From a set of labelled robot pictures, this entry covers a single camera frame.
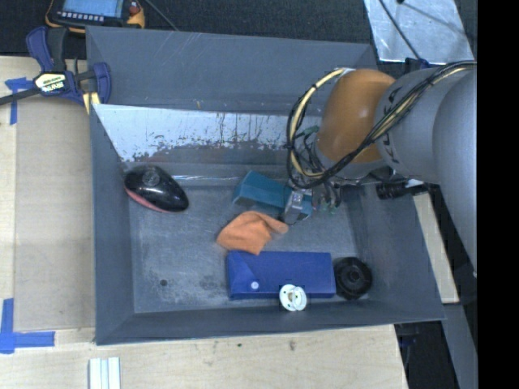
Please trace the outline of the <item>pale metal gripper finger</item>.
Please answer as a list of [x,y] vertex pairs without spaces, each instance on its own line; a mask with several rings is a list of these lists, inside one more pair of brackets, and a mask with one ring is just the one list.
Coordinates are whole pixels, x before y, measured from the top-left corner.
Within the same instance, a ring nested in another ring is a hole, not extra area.
[[305,208],[301,207],[288,207],[284,210],[283,221],[286,224],[296,224],[299,221],[303,221],[311,216],[310,212],[307,212]]
[[293,190],[290,206],[298,210],[312,210],[312,190]]

